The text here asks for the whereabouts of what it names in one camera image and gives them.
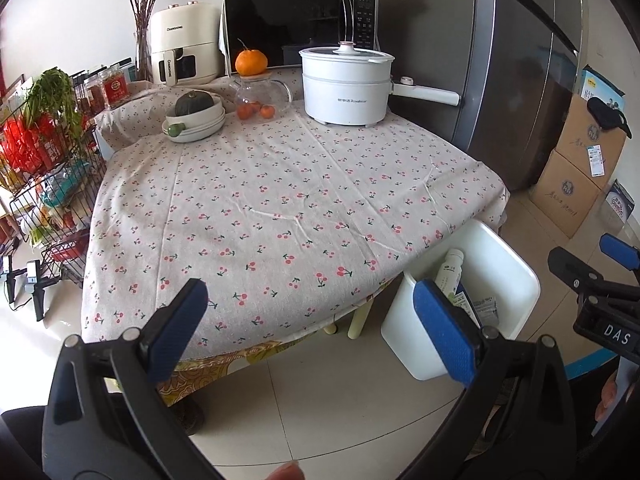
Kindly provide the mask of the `person's right hand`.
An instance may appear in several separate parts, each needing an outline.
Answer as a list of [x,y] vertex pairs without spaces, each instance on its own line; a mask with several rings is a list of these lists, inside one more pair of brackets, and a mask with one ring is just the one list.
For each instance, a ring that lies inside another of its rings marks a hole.
[[608,378],[608,380],[606,381],[605,385],[601,390],[601,400],[597,406],[596,414],[594,414],[594,418],[596,419],[597,422],[600,422],[600,420],[604,419],[606,411],[615,401],[616,394],[617,394],[616,374],[613,373]]

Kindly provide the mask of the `person's left hand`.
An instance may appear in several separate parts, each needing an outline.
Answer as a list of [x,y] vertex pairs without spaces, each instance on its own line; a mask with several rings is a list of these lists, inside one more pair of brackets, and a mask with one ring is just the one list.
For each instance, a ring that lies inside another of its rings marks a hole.
[[289,462],[274,470],[266,480],[305,480],[305,474],[299,463]]

